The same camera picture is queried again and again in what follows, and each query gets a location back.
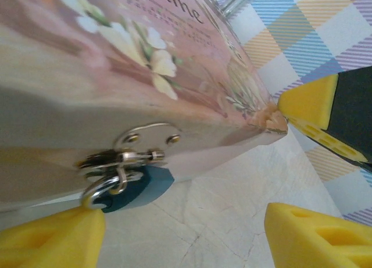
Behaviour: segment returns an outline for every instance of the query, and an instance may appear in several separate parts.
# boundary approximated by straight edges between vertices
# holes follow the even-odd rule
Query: floral painting
[[[83,65],[101,94],[120,88],[134,92],[125,100],[140,108],[189,108],[191,115],[286,132],[284,118],[209,0],[0,0],[0,25],[9,42],[15,32],[20,46],[33,40],[50,48],[38,52],[78,59],[70,67],[80,73]]]

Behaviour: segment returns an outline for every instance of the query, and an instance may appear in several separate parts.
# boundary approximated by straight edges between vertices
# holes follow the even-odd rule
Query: metal screw
[[[181,139],[181,136],[176,134],[176,135],[172,135],[171,137],[169,137],[166,141],[166,143],[168,145],[172,145],[172,144],[175,144],[177,142],[179,142],[179,140]]]
[[[133,133],[124,138],[123,143],[134,143],[137,142],[139,139],[140,135],[137,133]]]

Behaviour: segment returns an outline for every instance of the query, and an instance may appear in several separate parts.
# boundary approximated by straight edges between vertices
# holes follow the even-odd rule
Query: checkered tablecloth
[[[372,0],[254,0],[230,22],[274,97],[372,65]],[[372,226],[372,174],[296,134],[344,218]]]

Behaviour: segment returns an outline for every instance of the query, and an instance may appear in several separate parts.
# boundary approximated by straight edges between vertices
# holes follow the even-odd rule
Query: metal latch
[[[164,151],[180,138],[181,131],[171,124],[150,124],[121,135],[113,149],[88,156],[77,164],[79,175],[96,180],[83,192],[81,204],[90,209],[107,207],[99,203],[102,194],[121,194],[129,182],[142,179],[140,167],[162,162]]]

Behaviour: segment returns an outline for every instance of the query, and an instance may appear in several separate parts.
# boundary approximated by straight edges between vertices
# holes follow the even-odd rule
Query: white marble surface
[[[340,216],[292,132],[147,206],[107,214],[98,267],[274,267],[263,227],[269,202]],[[0,229],[76,204],[0,213]]]

